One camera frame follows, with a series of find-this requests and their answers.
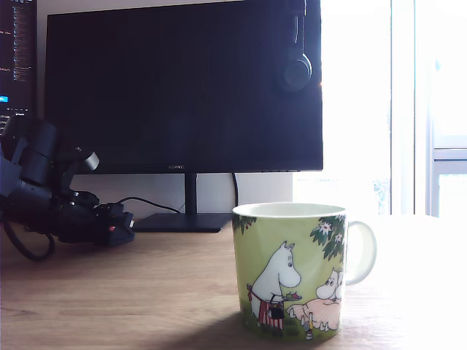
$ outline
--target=headphones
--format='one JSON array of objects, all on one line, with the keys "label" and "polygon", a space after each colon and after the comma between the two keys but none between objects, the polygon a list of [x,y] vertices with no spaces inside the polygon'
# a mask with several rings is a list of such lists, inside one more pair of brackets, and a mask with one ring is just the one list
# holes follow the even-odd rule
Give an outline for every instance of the headphones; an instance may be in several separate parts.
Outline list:
[{"label": "headphones", "polygon": [[287,60],[281,73],[286,91],[296,92],[305,88],[312,78],[312,64],[304,52],[304,18],[306,0],[287,0],[292,17],[293,35],[288,41]]}]

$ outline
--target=black handbag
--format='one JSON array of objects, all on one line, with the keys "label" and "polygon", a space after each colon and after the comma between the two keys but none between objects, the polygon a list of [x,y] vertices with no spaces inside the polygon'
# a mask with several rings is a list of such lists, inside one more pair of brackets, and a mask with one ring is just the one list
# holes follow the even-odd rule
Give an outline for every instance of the black handbag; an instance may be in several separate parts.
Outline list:
[{"label": "black handbag", "polygon": [[[275,294],[272,295],[271,303],[272,303],[272,300],[274,299],[274,297],[277,297],[277,296],[279,296],[279,295],[275,295]],[[269,307],[268,316],[271,319],[284,319],[285,318],[284,304],[282,304],[282,303],[272,304]]]}]

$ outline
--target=green mug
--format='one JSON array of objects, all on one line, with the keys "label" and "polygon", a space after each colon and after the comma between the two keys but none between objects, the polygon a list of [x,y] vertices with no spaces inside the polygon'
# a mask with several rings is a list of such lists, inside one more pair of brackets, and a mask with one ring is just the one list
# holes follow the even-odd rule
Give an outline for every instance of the green mug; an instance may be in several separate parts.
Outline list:
[{"label": "green mug", "polygon": [[[238,206],[232,225],[245,326],[292,341],[335,335],[345,285],[362,281],[375,263],[371,228],[349,223],[343,208],[308,203]],[[361,234],[363,253],[356,271],[347,272],[348,230]]]}]

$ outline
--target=desk surface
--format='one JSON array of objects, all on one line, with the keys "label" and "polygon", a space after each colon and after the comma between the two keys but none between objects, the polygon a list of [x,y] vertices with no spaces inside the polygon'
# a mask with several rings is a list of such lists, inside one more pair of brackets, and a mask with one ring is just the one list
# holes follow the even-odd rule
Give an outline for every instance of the desk surface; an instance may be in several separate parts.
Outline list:
[{"label": "desk surface", "polygon": [[[467,225],[459,222],[370,221],[375,268],[347,288],[341,332],[315,349],[464,349]],[[35,252],[46,246],[39,235],[20,237]],[[56,248],[30,262],[1,234],[3,350],[285,348],[241,325],[230,225],[218,234],[140,233],[111,248]]]}]

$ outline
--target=moomintroll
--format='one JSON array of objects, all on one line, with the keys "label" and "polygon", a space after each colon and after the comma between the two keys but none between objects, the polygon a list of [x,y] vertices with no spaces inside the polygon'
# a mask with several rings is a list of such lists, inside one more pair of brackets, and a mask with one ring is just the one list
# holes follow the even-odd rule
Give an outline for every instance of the moomintroll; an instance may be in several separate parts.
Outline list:
[{"label": "moomintroll", "polygon": [[267,266],[256,279],[253,286],[247,285],[248,298],[251,302],[252,313],[258,320],[258,326],[266,324],[271,327],[284,329],[284,301],[281,285],[294,288],[300,283],[301,277],[293,266],[292,249],[295,244],[282,243],[273,253]]},{"label": "moomintroll", "polygon": [[300,320],[306,331],[306,339],[313,339],[313,328],[324,332],[339,328],[343,279],[344,272],[333,269],[326,282],[316,289],[317,299],[287,309],[291,318]]}]

